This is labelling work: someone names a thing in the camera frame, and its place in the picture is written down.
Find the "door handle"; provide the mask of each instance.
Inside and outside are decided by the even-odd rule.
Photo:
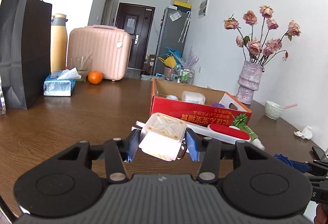
[[[138,39],[139,39],[139,34],[136,35],[136,40],[135,40],[134,44],[138,43]]]

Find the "orange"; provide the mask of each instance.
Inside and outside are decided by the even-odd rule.
[[[90,72],[88,81],[92,84],[99,84],[102,81],[102,74],[100,72]]]

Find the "refrigerator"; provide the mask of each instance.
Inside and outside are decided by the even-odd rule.
[[[182,40],[185,32],[183,32],[180,42],[179,38],[181,36],[188,14],[178,11],[181,17],[173,21],[170,18],[170,15],[176,12],[176,10],[168,7],[164,11],[163,23],[158,38],[153,75],[156,75],[157,73],[164,74],[164,64],[159,61],[157,57],[167,52],[165,47],[170,47],[175,50],[179,50],[181,54],[183,53],[184,43],[186,40],[184,43],[182,43]]]

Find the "pink suitcase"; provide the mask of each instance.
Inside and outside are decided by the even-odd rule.
[[[68,42],[67,67],[72,57],[91,55],[91,71],[101,72],[104,79],[121,80],[127,70],[131,36],[112,26],[94,25],[74,29]]]

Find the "dark brown door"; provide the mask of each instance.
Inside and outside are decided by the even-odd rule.
[[[154,7],[120,3],[116,26],[132,37],[129,68],[142,69],[153,20]]]

